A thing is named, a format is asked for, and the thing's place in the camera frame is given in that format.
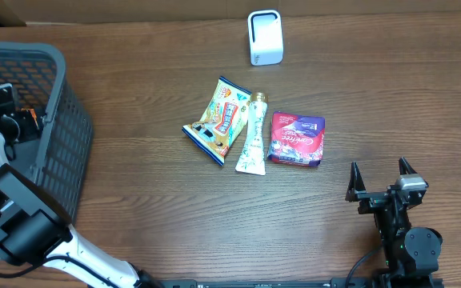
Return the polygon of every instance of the tube cap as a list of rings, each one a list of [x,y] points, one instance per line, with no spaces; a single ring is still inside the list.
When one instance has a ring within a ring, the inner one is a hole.
[[[263,92],[254,92],[250,98],[251,102],[265,102],[268,103],[268,95]]]

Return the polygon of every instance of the wood grain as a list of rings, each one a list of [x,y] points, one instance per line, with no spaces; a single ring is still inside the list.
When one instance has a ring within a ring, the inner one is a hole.
[[[64,53],[95,122],[76,225],[115,257],[163,279],[345,276],[379,241],[344,201],[351,161],[373,191],[405,156],[430,183],[411,221],[444,236],[436,276],[461,287],[461,13],[285,18],[283,31],[284,60],[266,67],[249,64],[244,21],[5,28],[0,40]],[[244,135],[214,164],[180,129],[219,75],[268,93],[268,122],[274,110],[324,116],[323,164],[237,174]],[[39,269],[0,286],[83,284]]]
[[[283,17],[450,12],[461,11],[461,0],[0,0],[10,24],[245,19],[265,9]]]

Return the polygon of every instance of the snack bag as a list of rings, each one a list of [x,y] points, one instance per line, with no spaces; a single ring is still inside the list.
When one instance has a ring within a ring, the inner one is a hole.
[[[325,118],[274,112],[268,158],[277,163],[317,166],[323,158]]]
[[[213,98],[200,121],[182,131],[220,166],[248,121],[251,92],[220,76]]]

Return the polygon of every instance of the pink package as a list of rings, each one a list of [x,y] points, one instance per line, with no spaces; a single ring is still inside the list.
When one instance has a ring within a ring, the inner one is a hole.
[[[325,118],[274,112],[268,158],[277,163],[317,166],[323,158]]]

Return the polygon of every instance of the black cable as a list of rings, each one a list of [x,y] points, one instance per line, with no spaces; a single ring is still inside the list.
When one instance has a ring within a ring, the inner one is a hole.
[[[373,249],[368,254],[365,254],[362,258],[360,258],[355,263],[355,265],[353,265],[353,267],[350,270],[350,273],[348,273],[348,276],[346,277],[346,281],[344,282],[344,288],[348,288],[350,286],[350,280],[351,280],[351,277],[353,276],[353,273],[355,273],[355,270],[357,270],[357,268],[359,268],[359,266],[362,265],[362,263],[364,263],[369,257],[373,256],[381,249],[382,249],[382,246],[380,245],[380,247]]]
[[[28,274],[29,272],[39,268],[40,266],[43,266],[44,264],[50,262],[50,261],[53,261],[53,260],[63,260],[65,262],[72,262],[73,264],[75,264],[76,266],[78,266],[79,268],[85,270],[88,274],[96,277],[99,281],[103,282],[104,284],[108,285],[109,287],[113,287],[113,288],[118,288],[118,286],[116,286],[114,283],[112,283],[110,280],[108,279],[105,279],[103,278],[102,276],[100,276],[99,274],[96,274],[92,269],[90,269],[88,266],[86,266],[85,264],[79,262],[78,260],[76,259],[72,259],[68,256],[52,256],[52,257],[49,257],[47,259],[45,259],[44,261],[42,261],[40,264],[38,265],[33,265],[31,267],[28,267],[20,272],[17,272],[17,273],[13,273],[13,274],[4,274],[4,273],[0,273],[0,278],[17,278],[17,277],[21,277],[25,274]]]
[[[396,201],[395,193],[392,195],[392,201],[394,202],[394,211],[395,211],[394,238],[396,238],[396,235],[398,234],[398,229],[399,229],[399,211],[398,211],[398,201]]]

